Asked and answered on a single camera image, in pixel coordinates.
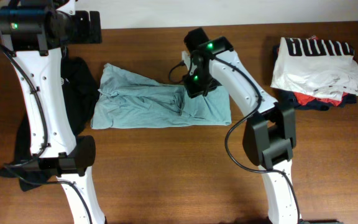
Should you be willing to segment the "light blue t-shirt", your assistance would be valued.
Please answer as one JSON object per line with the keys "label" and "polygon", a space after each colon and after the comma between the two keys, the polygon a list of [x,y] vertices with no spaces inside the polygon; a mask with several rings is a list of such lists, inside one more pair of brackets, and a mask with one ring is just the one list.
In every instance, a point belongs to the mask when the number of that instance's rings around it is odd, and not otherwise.
{"label": "light blue t-shirt", "polygon": [[99,87],[92,129],[227,126],[229,94],[219,86],[190,98],[182,85],[168,85],[107,63]]}

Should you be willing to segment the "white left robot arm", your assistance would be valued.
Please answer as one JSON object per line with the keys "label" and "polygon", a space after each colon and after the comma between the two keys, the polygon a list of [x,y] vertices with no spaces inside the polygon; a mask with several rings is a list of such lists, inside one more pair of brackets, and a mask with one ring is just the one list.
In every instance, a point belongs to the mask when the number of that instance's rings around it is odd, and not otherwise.
{"label": "white left robot arm", "polygon": [[48,171],[61,185],[75,223],[105,223],[94,189],[96,145],[71,130],[61,84],[69,44],[101,42],[100,14],[74,1],[11,1],[0,8],[0,48],[21,83],[30,126],[30,158],[7,169]]}

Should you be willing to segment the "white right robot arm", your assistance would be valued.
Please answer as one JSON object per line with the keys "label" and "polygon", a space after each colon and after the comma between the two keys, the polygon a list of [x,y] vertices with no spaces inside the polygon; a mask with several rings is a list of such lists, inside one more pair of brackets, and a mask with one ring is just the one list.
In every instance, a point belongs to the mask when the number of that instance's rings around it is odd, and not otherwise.
{"label": "white right robot arm", "polygon": [[261,174],[271,223],[302,223],[291,180],[293,149],[296,146],[295,110],[270,96],[247,71],[232,44],[225,38],[211,40],[202,28],[184,38],[188,73],[184,84],[188,96],[206,96],[224,87],[243,114],[226,134],[244,123],[242,146]]}

